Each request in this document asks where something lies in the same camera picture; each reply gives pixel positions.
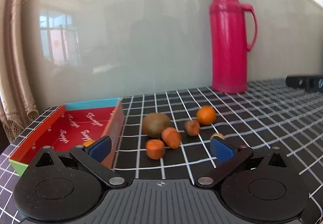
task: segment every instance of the glossy gray wall panel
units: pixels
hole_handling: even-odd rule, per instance
[[[38,107],[210,85],[211,1],[26,2],[24,53]],[[258,18],[249,80],[322,71],[322,8],[309,0],[240,1]],[[246,20],[250,40],[253,20]]]

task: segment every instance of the curtain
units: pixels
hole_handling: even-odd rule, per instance
[[[20,9],[21,0],[0,0],[0,120],[10,142],[38,117],[24,63]]]

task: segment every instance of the box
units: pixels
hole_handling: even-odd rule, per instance
[[[112,168],[123,119],[119,98],[64,104],[54,108],[53,112],[44,112],[25,129],[22,135],[27,136],[9,161],[21,176],[43,146],[52,146],[55,151],[68,151],[75,145],[109,135],[112,148],[102,164]]]

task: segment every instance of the thermos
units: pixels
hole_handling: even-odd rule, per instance
[[[244,12],[252,13],[255,34],[247,44]],[[257,20],[250,4],[239,0],[213,0],[210,5],[212,36],[212,87],[229,94],[241,93],[247,87],[247,51],[255,44]]]

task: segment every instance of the table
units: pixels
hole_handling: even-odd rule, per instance
[[[214,168],[218,161],[210,152],[210,136],[218,131],[234,145],[247,144],[261,154],[278,146],[294,164],[309,191],[302,220],[319,223],[323,205],[323,95],[287,88],[284,80],[251,82],[244,94],[213,92],[209,87],[125,97],[122,128],[115,171],[123,177],[145,179],[189,178],[192,181]],[[199,106],[211,105],[218,113],[214,125],[201,128],[199,137],[183,131],[184,122],[195,118]],[[43,121],[56,107],[46,110]],[[182,136],[177,150],[166,149],[161,160],[145,154],[148,136],[142,134],[142,120],[151,112],[167,114]],[[26,129],[0,155],[0,223],[18,223],[12,190],[18,175],[7,157],[32,129]]]

